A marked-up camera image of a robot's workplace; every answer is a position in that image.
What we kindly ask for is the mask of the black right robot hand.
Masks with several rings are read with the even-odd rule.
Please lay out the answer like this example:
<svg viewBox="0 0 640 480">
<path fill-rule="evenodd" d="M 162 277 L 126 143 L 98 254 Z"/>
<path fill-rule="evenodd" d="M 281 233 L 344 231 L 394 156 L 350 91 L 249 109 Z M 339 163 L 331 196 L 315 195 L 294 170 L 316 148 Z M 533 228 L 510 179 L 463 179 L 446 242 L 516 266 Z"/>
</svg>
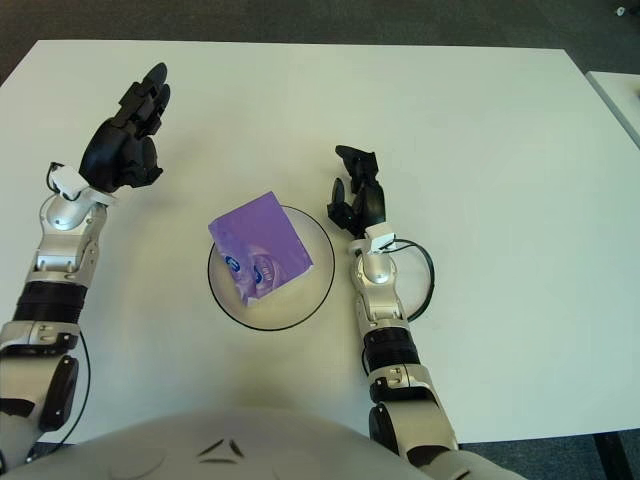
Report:
<svg viewBox="0 0 640 480">
<path fill-rule="evenodd" d="M 386 221 L 384 191 L 377 180 L 376 155 L 346 145 L 337 145 L 335 153 L 342 159 L 350 177 L 353 202 L 349 204 L 346 201 L 345 184 L 336 178 L 327 204 L 327 215 L 340 229 L 348 231 L 355 239 L 361 239 L 368 227 Z"/>
</svg>

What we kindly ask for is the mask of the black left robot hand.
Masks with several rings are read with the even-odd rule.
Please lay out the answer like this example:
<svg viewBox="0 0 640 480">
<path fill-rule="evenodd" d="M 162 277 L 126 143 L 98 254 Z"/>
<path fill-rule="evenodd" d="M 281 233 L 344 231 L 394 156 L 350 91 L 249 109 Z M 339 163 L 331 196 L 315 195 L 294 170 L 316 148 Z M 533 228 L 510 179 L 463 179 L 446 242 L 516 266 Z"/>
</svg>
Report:
<svg viewBox="0 0 640 480">
<path fill-rule="evenodd" d="M 119 101 L 119 110 L 91 138 L 79 173 L 96 190 L 114 193 L 123 186 L 152 185 L 163 173 L 152 136 L 161 126 L 171 90 L 167 66 L 155 65 L 134 82 Z"/>
</svg>

